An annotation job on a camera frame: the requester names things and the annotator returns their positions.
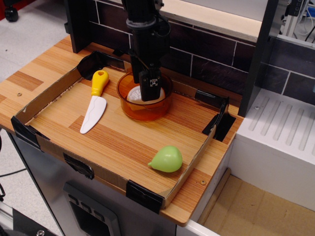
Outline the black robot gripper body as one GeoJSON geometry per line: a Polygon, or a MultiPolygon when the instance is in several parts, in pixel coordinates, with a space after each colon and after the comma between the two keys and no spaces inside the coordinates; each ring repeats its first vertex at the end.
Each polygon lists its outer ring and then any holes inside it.
{"type": "Polygon", "coordinates": [[[126,20],[132,30],[132,44],[129,55],[135,55],[141,62],[141,71],[159,69],[161,58],[169,52],[170,23],[166,17],[155,15],[146,22],[126,20]]]}

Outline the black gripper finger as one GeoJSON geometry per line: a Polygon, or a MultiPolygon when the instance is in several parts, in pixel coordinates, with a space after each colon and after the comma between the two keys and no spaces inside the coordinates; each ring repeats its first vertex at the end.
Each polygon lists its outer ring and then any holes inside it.
{"type": "Polygon", "coordinates": [[[130,56],[132,74],[135,84],[139,84],[139,73],[141,72],[141,62],[135,55],[130,56]]]}
{"type": "Polygon", "coordinates": [[[159,69],[144,70],[139,73],[141,99],[152,101],[160,98],[161,71],[159,69]]]}

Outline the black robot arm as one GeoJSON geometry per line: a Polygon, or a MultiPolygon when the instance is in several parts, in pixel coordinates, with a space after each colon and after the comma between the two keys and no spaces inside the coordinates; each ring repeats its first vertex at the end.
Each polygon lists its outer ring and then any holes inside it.
{"type": "Polygon", "coordinates": [[[162,75],[161,58],[170,50],[170,24],[159,10],[161,0],[124,0],[126,25],[132,31],[129,50],[133,79],[140,86],[145,102],[160,97],[162,75]]]}

